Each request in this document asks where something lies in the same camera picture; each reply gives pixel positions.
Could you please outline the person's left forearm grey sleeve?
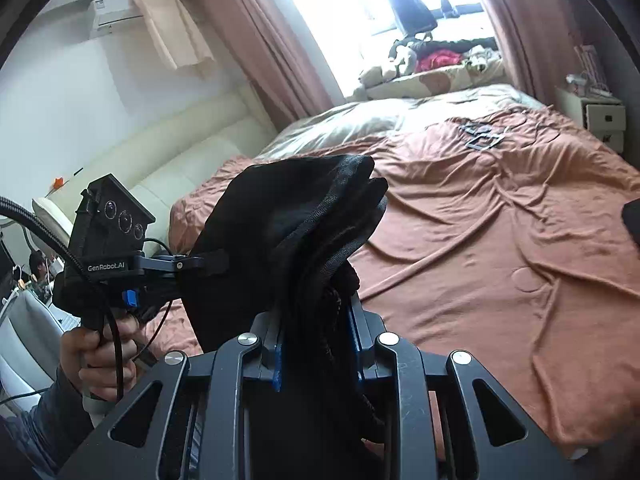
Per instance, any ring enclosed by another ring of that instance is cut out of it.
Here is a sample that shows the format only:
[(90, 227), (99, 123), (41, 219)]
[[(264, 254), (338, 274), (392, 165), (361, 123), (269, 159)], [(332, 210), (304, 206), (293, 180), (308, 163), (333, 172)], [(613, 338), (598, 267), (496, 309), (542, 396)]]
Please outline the person's left forearm grey sleeve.
[(37, 405), (1, 419), (1, 478), (55, 479), (93, 429), (78, 372), (60, 366)]

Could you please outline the person's left hand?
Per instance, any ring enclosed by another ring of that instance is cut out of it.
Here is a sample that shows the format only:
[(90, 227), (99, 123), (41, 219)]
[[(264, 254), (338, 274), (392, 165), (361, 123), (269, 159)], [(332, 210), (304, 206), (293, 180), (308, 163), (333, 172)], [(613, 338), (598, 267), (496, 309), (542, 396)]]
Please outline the person's left hand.
[(137, 382), (137, 367), (132, 358), (137, 342), (142, 341), (140, 324), (133, 316), (117, 321), (122, 340), (124, 364), (116, 365), (111, 330), (104, 328), (103, 339), (94, 330), (78, 326), (61, 338), (60, 365), (70, 383), (78, 390), (87, 389), (108, 402), (117, 401), (116, 370), (122, 370), (124, 389), (128, 392)]

